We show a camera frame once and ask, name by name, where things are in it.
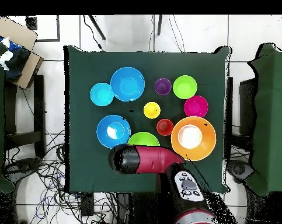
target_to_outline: light blue bowl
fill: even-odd
[[[99,82],[91,88],[90,98],[95,105],[105,107],[113,101],[114,93],[110,85]]]
[[[108,115],[99,122],[96,134],[98,141],[111,149],[118,144],[127,143],[130,138],[130,126],[125,118]]]
[[[137,69],[122,67],[112,76],[110,86],[117,99],[123,102],[131,102],[143,94],[145,80],[142,73]]]

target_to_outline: robot control buttons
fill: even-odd
[[[175,184],[179,195],[184,200],[200,202],[204,200],[196,179],[188,171],[179,171],[175,174]]]
[[[182,189],[185,190],[195,190],[197,189],[197,185],[195,182],[191,181],[191,180],[185,180],[182,182],[181,184]]]
[[[200,194],[197,191],[193,191],[193,194],[196,196],[200,196]]]
[[[189,195],[191,195],[192,193],[191,193],[190,191],[184,191],[184,194],[187,195],[187,196],[189,196]]]

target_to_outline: bowl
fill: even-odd
[[[152,135],[149,132],[135,133],[127,143],[130,145],[160,146],[155,135]]]
[[[173,131],[173,127],[173,123],[168,119],[159,120],[156,125],[157,132],[162,136],[170,135]]]
[[[171,82],[166,78],[160,78],[155,82],[155,91],[159,95],[167,95],[172,89]]]
[[[208,111],[207,100],[199,95],[195,95],[184,104],[184,112],[187,116],[198,116],[203,118]]]
[[[197,82],[191,76],[180,76],[174,81],[173,91],[178,98],[189,99],[197,92]]]
[[[147,118],[150,119],[157,118],[160,113],[161,113],[161,108],[155,102],[148,102],[144,106],[144,114]]]
[[[114,93],[110,85],[99,82],[91,88],[90,98],[95,105],[104,107],[113,101]]]
[[[210,155],[216,140],[213,126],[206,119],[197,116],[180,120],[171,135],[173,150],[184,159],[192,161],[202,160]]]
[[[122,67],[113,74],[110,86],[117,99],[123,102],[131,102],[143,94],[145,79],[137,69]]]
[[[111,149],[118,144],[126,144],[130,137],[130,126],[119,115],[108,115],[98,124],[96,130],[98,141]]]

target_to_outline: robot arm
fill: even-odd
[[[173,150],[121,144],[111,150],[109,163],[114,171],[123,174],[160,173],[173,224],[215,224],[199,185],[183,167],[184,159]]]

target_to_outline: white tile floor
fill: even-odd
[[[55,16],[37,16],[38,39],[56,39],[55,18]],[[149,49],[153,51],[153,37],[148,46],[150,34],[153,31],[151,18],[152,15],[95,16],[106,36],[106,41],[101,39],[87,16],[86,22],[93,29],[95,39],[105,51],[148,51]],[[24,24],[23,16],[13,16],[12,19]],[[261,43],[274,42],[282,49],[282,15],[175,15],[175,19],[183,36],[185,51],[211,53],[219,46],[232,48],[229,75],[234,78],[233,125],[239,125],[238,86],[241,81],[255,77],[246,62],[254,59]],[[173,15],[170,15],[170,21],[169,16],[164,15],[161,35],[155,35],[155,51],[180,52],[170,24],[178,42],[182,44]],[[157,25],[158,15],[155,16],[155,32],[157,32]],[[83,16],[60,16],[60,42],[35,44],[33,51],[44,58],[39,74],[44,75],[46,129],[52,136],[64,129],[64,53],[62,49],[64,45],[76,46],[85,51],[99,51],[91,30],[83,22]],[[25,93],[29,104],[33,106],[33,89],[28,89]],[[21,90],[17,93],[16,121],[19,132],[33,130],[33,116]],[[237,133],[238,127],[233,127],[233,132]],[[51,141],[49,135],[46,140],[47,143]],[[63,143],[64,136],[60,135],[55,142]],[[21,153],[16,156],[16,159],[26,157],[34,157],[33,145],[21,147]],[[46,159],[55,160],[55,153],[48,154]],[[244,224],[247,204],[245,189],[242,185],[235,184],[229,174],[226,176],[226,183],[230,192],[222,197],[236,216],[238,223]],[[40,202],[43,191],[44,185],[35,174],[22,181],[17,197],[20,219],[26,219],[29,222],[33,220],[32,224],[40,220],[40,214],[36,214],[36,207],[38,209],[37,204]],[[104,197],[102,193],[96,194],[96,199]],[[56,205],[49,206],[48,210],[48,219],[53,218],[52,224],[80,224],[73,216],[66,215],[67,212],[57,209]],[[41,220],[40,224],[47,224],[46,219]]]

